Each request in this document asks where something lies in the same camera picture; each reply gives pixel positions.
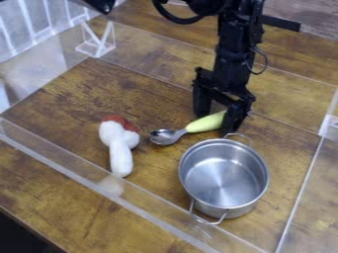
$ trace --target wooden table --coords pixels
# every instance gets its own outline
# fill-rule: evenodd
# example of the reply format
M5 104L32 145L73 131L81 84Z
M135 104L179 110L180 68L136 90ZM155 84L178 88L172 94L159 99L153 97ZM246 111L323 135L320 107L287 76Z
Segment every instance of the wooden table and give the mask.
M149 15L147 8L137 9L139 3L135 1L128 9L127 2L125 9L123 7L116 12L115 18L151 32L163 33L162 26L170 25L156 15ZM135 15L129 15L127 22L124 15L132 11ZM101 29L101 22L100 19L93 22L97 30ZM206 37L200 34L208 35L212 24L214 20L210 19L186 30L186 33L182 33L179 26L175 27L178 31L167 30L166 33L183 41L211 47L210 40L203 40ZM1 117L108 169L108 151L100 143L97 127L103 117L121 115L140 128L141 134L141 142L133 150L135 172L127 180L187 209L188 197L176 177L178 161L195 142L218 137L219 133L188 135L168 147L151 144L147 135L151 129L180 128L194 119L188 69L192 69L190 65L195 64L196 59L210 57L210 51L172 42L156 47L155 51L160 53L155 55L152 45L162 45L152 44L152 41L159 41L156 35L143 32L136 35L135 30L125 26L120 26L119 30L124 35L119 40L124 43L113 53L124 55L124 63L128 63L131 55L145 52L145 57L135 63L132 70L100 59L87 59ZM326 53L337 43L308 40L315 41L318 51L306 56L307 49L314 45L307 44L307 48L303 48L298 43L294 44L294 41L303 42L304 39L307 37L303 35L268 29L267 49L275 53L274 66L308 75L303 78L270 69L260 77L252 78L250 87L258 95L258 102L255 114L246 119L240 132L251 137L255 149L267 161L271 185L255 209L246 216L220 224L223 229L268 252L278 247L318 146L316 131L337 88L333 85L338 80L335 72L327 69L327 66L337 66L337 57L331 60L335 52L331 51L331 55ZM288 53L283 43L296 48L296 52ZM115 61L113 53L107 55L105 60ZM59 248L69 252L198 251L195 246L81 187L8 144L1 143L0 147L3 211Z

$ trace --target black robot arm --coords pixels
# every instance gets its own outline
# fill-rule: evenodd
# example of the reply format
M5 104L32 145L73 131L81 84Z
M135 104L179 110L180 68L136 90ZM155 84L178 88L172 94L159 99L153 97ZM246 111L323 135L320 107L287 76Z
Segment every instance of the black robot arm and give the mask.
M254 72L254 59L263 36L264 0L186 0L195 17L175 17L164 8L168 0L153 0L159 12L179 24L191 24L206 16L218 15L219 43L212 70L195 69L192 81L194 112L198 117L210 114L212 100L227 107L223 119L223 132L236 131L250 115L256 98L247 90L247 83Z

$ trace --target wood grain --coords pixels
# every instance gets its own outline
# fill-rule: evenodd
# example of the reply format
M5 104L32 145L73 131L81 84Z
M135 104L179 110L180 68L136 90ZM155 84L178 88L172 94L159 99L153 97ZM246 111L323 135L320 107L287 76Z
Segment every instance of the wood grain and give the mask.
M264 14L296 21L304 33L338 41L338 3L334 0L270 0Z
M212 69L214 51L116 25L117 48L103 59L191 90L194 68ZM335 87L278 71L251 76L254 112L318 133Z
M179 205L188 197L176 177L182 153L216 132L186 136L172 146L149 143L155 128L180 128L192 119L191 94L100 60L88 59L4 114L4 118L84 159L108 169L108 151L99 141L100 119L120 114L141 130L133 150L135 172L128 177L152 193ZM240 130L267 160L271 185L255 210L227 220L222 227L274 251L318 144L318 137L294 127L254 116Z
M172 10L182 16L186 15L183 8L175 7ZM119 6L109 18L131 27L202 47L214 49L216 45L215 17L208 17L191 26L176 25L157 14L151 1L133 0ZM337 45L335 41L266 26L264 43L260 48L268 54L271 67L337 86Z
M322 142L282 252L335 252L338 236L338 143Z
M200 252L4 142L0 207L65 252Z

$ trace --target black cable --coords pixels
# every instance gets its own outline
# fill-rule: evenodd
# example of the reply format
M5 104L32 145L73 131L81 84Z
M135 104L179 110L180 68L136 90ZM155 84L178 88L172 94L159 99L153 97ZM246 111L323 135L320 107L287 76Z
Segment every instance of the black cable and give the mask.
M264 58L264 67L263 67L263 69L259 72L255 72L254 69L252 69L252 67L248 64L248 61L246 61L246 64L247 64L250 72L254 75L260 75L267 70L267 68L268 68L270 60L268 60L268 57L267 57L266 53L259 49L258 46L255 46L252 48L252 51L255 51Z

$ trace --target stainless steel pot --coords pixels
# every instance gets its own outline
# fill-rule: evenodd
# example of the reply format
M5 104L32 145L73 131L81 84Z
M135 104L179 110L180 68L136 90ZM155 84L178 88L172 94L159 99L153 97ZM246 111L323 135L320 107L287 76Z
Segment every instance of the stainless steel pot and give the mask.
M179 162L179 180L191 196L190 213L207 224L219 224L224 218L246 214L270 183L263 158L251 145L227 139L228 135L250 140L239 133L204 140L187 149ZM194 209L219 220L207 221Z

